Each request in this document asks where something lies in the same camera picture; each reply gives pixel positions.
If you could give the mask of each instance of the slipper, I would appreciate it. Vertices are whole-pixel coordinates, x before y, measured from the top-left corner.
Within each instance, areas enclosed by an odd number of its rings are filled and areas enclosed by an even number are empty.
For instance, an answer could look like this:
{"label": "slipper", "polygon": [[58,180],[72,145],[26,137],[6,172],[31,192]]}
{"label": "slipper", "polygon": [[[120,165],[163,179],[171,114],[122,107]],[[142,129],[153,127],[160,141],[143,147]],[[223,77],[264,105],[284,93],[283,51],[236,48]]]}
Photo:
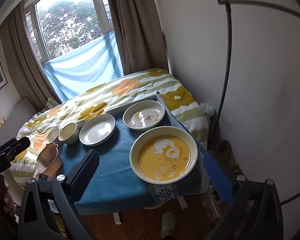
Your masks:
{"label": "slipper", "polygon": [[171,230],[174,231],[176,227],[176,217],[172,213],[165,213],[162,216],[162,229],[161,237],[163,238],[163,231]]}

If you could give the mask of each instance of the floral bedspread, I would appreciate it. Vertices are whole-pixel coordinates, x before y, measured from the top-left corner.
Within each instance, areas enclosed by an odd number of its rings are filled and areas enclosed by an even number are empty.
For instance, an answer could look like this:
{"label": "floral bedspread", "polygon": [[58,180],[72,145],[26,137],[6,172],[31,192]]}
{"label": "floral bedspread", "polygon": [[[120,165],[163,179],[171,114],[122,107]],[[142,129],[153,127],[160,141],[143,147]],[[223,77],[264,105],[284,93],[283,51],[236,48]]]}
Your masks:
{"label": "floral bedspread", "polygon": [[159,91],[173,115],[198,139],[207,144],[208,119],[193,96],[165,69],[133,73],[91,88],[61,105],[39,112],[19,130],[17,139],[29,137],[31,146],[11,163],[16,182],[25,187],[38,177],[36,159],[46,146],[48,133],[70,122],[89,120],[112,108],[142,99]]}

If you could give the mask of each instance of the floor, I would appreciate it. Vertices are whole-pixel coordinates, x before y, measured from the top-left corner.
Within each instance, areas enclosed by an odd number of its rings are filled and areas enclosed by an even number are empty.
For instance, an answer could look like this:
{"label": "floor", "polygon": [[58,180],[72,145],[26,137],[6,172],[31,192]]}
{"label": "floor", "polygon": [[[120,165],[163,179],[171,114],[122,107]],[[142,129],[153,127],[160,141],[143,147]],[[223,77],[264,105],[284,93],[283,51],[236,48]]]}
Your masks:
{"label": "floor", "polygon": [[82,220],[99,240],[157,240],[161,238],[162,215],[174,213],[177,226],[175,240],[204,239],[213,221],[202,206],[202,195],[185,196],[188,208],[182,210],[178,200],[167,201],[154,209],[120,212],[122,225],[116,225],[112,214],[85,215]]}

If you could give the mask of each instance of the tree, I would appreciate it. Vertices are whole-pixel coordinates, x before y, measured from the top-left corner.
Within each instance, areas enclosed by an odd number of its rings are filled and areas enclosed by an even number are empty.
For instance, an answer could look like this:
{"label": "tree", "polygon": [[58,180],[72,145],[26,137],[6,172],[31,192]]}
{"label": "tree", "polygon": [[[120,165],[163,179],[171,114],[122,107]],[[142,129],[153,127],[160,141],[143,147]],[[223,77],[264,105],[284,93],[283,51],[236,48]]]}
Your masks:
{"label": "tree", "polygon": [[47,10],[37,7],[51,58],[56,58],[102,36],[92,0],[58,1]]}

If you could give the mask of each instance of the metal screw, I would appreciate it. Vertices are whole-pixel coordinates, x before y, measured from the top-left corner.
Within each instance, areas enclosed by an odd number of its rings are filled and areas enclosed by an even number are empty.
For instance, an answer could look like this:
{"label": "metal screw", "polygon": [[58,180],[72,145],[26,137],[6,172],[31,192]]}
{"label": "metal screw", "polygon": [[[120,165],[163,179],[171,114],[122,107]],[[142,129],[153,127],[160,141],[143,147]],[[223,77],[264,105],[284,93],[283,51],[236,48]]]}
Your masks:
{"label": "metal screw", "polygon": [[269,185],[273,185],[273,184],[274,184],[274,181],[273,181],[272,179],[267,179],[267,183],[268,183]]}
{"label": "metal screw", "polygon": [[29,184],[33,184],[34,182],[35,182],[35,178],[31,178],[31,179],[28,180]]}
{"label": "metal screw", "polygon": [[246,177],[243,176],[243,175],[238,175],[237,180],[239,180],[239,181],[245,181]]}
{"label": "metal screw", "polygon": [[57,181],[63,181],[65,178],[66,178],[65,175],[60,174],[60,175],[57,176]]}

